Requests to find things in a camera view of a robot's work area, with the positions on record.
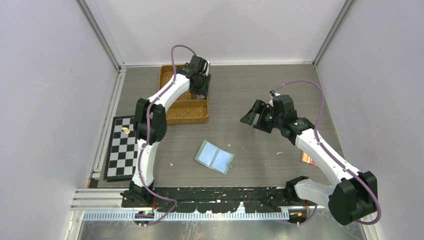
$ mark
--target gray wooden tabletop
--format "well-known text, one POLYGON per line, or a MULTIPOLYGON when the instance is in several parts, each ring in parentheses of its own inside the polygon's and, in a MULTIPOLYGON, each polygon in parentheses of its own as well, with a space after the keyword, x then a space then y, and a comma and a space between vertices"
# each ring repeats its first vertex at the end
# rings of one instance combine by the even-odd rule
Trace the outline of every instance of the gray wooden tabletop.
MULTIPOLYGON (((123 83, 116 116, 134 115, 139 98, 158 91, 159 67, 129 67, 123 83)), ((284 186, 301 175, 328 184, 319 168, 300 162, 301 151, 278 130, 271 134, 240 122, 255 100, 269 101, 269 91, 297 79, 319 82, 312 65, 231 65, 211 66, 209 122, 168 126, 154 163, 157 187, 284 186), (226 175, 195 161, 203 140, 234 154, 234 167, 226 175)), ((320 92, 308 83, 295 83, 279 91, 289 94, 299 117, 315 123, 320 92)), ((318 126, 325 140, 340 153, 327 106, 318 126)), ((106 182, 99 187, 128 187, 128 181, 106 182)))

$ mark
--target purple hose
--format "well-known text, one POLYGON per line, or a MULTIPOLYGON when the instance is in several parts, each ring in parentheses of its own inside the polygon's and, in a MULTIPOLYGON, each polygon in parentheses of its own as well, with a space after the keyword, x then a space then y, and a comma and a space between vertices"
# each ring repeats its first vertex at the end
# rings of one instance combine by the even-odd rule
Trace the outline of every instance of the purple hose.
MULTIPOLYGON (((294 84, 294 83, 298 83, 298 82, 305 82, 305 83, 310 83, 312 85, 314 85, 315 87, 318 88, 319 92, 321 93, 321 108, 319 109, 319 114, 318 117, 316 118, 316 122, 315 122, 315 129, 313 130, 314 134, 315 134, 315 138, 318 141, 320 138, 318 136, 318 125, 320 123, 321 120, 321 115, 323 114, 323 110, 324 110, 324 92, 323 89, 321 88, 320 85, 318 85, 316 82, 311 81, 311 80, 306 80, 306 79, 302 79, 302 80, 294 80, 291 82, 287 82, 287 83, 283 83, 282 85, 280 85, 279 87, 277 87, 275 89, 275 91, 278 91, 279 89, 281 89, 284 86, 290 85, 290 84, 294 84)), ((319 145, 321 146, 321 148, 334 160, 334 162, 336 162, 341 168, 346 169, 346 166, 340 161, 338 160, 327 148, 326 146, 322 143, 322 142, 318 142, 319 145)), ((347 169, 347 172, 352 175, 352 177, 354 177, 364 188, 365 190, 369 193, 369 195, 371 196, 372 200, 375 203, 375 206, 377 207, 377 216, 375 217, 374 220, 369 221, 369 222, 365 222, 365 221, 361 221, 361 220, 357 220, 356 222, 363 224, 363 225, 373 225, 376 224, 382 217, 382 209, 380 207, 380 203, 379 200, 377 199, 376 195, 374 194, 374 192, 370 189, 369 186, 367 186, 367 184, 365 184, 364 181, 362 181, 362 179, 360 179, 354 172, 352 172, 350 169, 347 169)), ((309 219, 312 218, 312 216, 314 215, 314 213, 312 213, 312 215, 303 223, 301 224, 305 224, 307 221, 309 221, 309 219)))
POLYGON ((160 92, 159 95, 153 101, 151 101, 151 103, 147 107, 147 113, 146 113, 146 119, 147 119, 147 137, 146 137, 146 143, 143 143, 143 145, 141 146, 141 152, 138 155, 138 163, 137 163, 137 165, 138 165, 138 168, 137 168, 137 170, 138 170, 138 176, 141 179, 141 183, 143 184, 143 187, 150 194, 152 194, 153 196, 155 196, 156 198, 159 198, 159 199, 162 199, 162 200, 165 200, 165 201, 171 201, 174 204, 173 204, 173 206, 163 216, 161 216, 160 218, 154 220, 153 222, 149 222, 148 224, 146 224, 145 225, 146 227, 147 226, 155 225, 158 222, 160 222, 163 218, 165 218, 169 213, 171 213, 175 209, 175 207, 177 206, 177 203, 178 203, 177 200, 175 200, 175 199, 168 198, 168 197, 165 197, 165 196, 161 196, 161 195, 155 193, 154 191, 150 190, 150 188, 146 185, 146 183, 145 183, 145 181, 143 179, 142 170, 140 168, 141 161, 142 161, 143 151, 144 151, 145 147, 147 146, 148 142, 150 141, 150 110, 152 109, 153 104, 155 104, 155 102, 157 100, 159 100, 159 98, 162 97, 171 88, 172 85, 174 85, 175 80, 177 79, 177 67, 175 66, 175 62, 174 62, 174 49, 177 48, 177 47, 186 48, 186 49, 190 50, 194 55, 196 55, 196 53, 191 48, 189 48, 188 46, 185 46, 185 45, 175 45, 175 46, 173 46, 171 48, 171 62, 172 62, 172 70, 173 70, 173 79, 172 79, 171 84, 169 84, 167 88, 165 88, 162 92, 160 92))

